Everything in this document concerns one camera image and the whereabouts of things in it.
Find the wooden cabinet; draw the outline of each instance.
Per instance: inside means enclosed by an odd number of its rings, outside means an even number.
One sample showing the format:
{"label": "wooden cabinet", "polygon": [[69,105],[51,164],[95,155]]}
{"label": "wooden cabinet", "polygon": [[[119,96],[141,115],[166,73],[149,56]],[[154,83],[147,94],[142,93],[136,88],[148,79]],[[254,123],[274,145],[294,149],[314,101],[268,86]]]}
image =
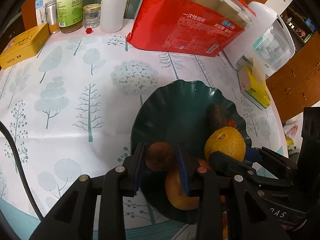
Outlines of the wooden cabinet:
{"label": "wooden cabinet", "polygon": [[21,6],[25,30],[37,26],[35,2],[36,0],[26,0]]}
{"label": "wooden cabinet", "polygon": [[266,80],[282,122],[320,101],[318,32],[281,69]]}

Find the dark green fruit bowl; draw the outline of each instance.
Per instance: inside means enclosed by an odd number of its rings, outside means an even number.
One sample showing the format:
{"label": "dark green fruit bowl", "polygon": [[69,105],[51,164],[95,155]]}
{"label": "dark green fruit bowl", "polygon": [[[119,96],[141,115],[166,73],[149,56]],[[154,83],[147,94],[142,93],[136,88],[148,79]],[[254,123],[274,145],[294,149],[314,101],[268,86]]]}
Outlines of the dark green fruit bowl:
{"label": "dark green fruit bowl", "polygon": [[[246,133],[245,120],[237,113],[236,106],[223,97],[217,88],[207,87],[201,81],[177,80],[158,88],[141,107],[131,132],[131,154],[139,142],[152,144],[167,142],[173,148],[183,142],[189,154],[204,158],[204,145],[211,135],[208,106],[220,105],[227,119],[236,123],[247,146],[252,142]],[[167,198],[164,181],[167,172],[147,169],[140,188],[146,200],[165,217],[186,224],[195,224],[198,210],[179,210]]]}

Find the tablecloth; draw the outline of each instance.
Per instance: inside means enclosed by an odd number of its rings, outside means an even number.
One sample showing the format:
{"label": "tablecloth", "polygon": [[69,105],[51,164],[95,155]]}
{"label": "tablecloth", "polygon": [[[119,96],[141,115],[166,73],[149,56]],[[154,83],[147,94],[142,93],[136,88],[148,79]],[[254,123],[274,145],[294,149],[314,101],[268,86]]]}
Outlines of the tablecloth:
{"label": "tablecloth", "polygon": [[[0,119],[17,145],[31,192],[43,215],[81,174],[100,176],[130,154],[130,132],[143,102],[175,80],[217,87],[245,119],[253,147],[282,151],[274,104],[260,110],[244,97],[237,71],[221,53],[204,57],[143,51],[120,33],[52,35],[30,59],[2,70]],[[0,135],[0,208],[22,240],[39,223]],[[124,198],[127,239],[190,239],[194,226],[159,214],[139,191]],[[97,236],[97,220],[94,223]]]}

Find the orange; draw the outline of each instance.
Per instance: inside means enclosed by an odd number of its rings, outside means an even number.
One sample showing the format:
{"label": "orange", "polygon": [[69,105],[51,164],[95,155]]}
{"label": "orange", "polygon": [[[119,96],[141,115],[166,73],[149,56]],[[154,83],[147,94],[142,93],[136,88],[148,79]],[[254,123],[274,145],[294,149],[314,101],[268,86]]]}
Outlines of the orange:
{"label": "orange", "polygon": [[242,135],[236,128],[228,126],[216,130],[205,143],[204,156],[206,160],[209,160],[210,154],[216,151],[242,162],[245,155],[245,143]]}
{"label": "orange", "polygon": [[[206,160],[198,159],[198,162],[200,166],[212,170],[210,164]],[[164,188],[170,203],[175,208],[180,210],[192,210],[198,208],[199,198],[188,197],[184,193],[177,166],[168,172],[167,177],[165,178]]]}

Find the red paper cup package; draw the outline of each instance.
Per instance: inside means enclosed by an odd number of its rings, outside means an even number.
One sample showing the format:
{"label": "red paper cup package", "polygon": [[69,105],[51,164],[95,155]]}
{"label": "red paper cup package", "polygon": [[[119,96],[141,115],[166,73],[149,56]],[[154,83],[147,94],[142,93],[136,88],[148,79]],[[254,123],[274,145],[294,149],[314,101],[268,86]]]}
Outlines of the red paper cup package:
{"label": "red paper cup package", "polygon": [[142,0],[127,41],[138,49],[214,57],[254,19],[243,0]]}

